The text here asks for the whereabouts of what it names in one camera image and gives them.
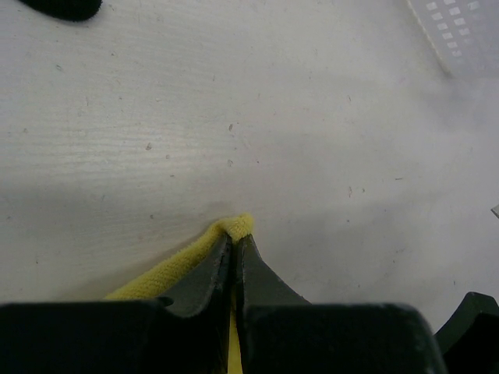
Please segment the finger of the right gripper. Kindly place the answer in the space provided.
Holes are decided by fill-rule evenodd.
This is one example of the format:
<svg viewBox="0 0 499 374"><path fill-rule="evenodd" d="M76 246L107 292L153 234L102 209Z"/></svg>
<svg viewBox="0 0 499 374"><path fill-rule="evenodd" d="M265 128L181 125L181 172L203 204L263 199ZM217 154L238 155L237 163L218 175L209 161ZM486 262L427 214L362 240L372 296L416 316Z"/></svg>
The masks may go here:
<svg viewBox="0 0 499 374"><path fill-rule="evenodd" d="M489 295L467 292L435 338L443 355L498 353L497 301Z"/></svg>

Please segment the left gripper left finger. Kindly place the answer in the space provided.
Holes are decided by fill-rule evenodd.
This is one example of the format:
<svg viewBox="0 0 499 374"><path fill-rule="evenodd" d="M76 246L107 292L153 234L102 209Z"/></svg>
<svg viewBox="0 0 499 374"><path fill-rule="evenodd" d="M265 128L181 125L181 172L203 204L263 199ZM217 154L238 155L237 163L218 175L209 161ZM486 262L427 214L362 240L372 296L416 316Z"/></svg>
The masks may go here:
<svg viewBox="0 0 499 374"><path fill-rule="evenodd" d="M155 358L166 373L227 372L232 280L232 240L223 234L205 259L157 297Z"/></svg>

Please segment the grey and yellow towel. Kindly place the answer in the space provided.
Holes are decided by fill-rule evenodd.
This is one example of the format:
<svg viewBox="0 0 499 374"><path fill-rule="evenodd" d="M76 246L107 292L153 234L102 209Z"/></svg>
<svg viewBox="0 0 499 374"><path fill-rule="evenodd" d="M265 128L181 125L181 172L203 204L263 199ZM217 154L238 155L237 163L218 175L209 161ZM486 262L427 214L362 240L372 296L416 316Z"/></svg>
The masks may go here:
<svg viewBox="0 0 499 374"><path fill-rule="evenodd" d="M200 264L207 257L211 246L223 234L227 234L233 242L237 243L253 233L253 224L254 219L249 213L215 221L194 242L104 298L106 300L132 300L158 296Z"/></svg>

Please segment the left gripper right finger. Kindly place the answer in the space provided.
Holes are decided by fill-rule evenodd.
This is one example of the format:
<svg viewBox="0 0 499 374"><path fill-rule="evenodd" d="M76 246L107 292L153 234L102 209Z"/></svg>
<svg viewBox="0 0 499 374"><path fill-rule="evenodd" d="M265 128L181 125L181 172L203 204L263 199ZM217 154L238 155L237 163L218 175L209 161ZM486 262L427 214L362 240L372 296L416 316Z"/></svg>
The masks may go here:
<svg viewBox="0 0 499 374"><path fill-rule="evenodd" d="M297 350L299 318L310 303L262 259L252 235L237 246L235 325L244 373L285 373Z"/></svg>

